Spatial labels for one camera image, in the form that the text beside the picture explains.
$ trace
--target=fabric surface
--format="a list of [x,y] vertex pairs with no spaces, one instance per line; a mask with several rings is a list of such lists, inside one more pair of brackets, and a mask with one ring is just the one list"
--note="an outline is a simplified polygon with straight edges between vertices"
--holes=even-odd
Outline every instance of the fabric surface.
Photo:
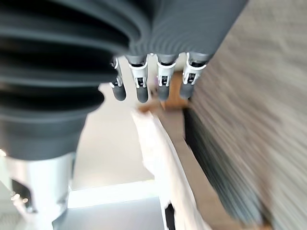
[[162,213],[171,203],[175,210],[176,230],[211,230],[196,208],[176,150],[159,120],[151,113],[135,112],[132,117],[139,134],[143,164],[155,177]]

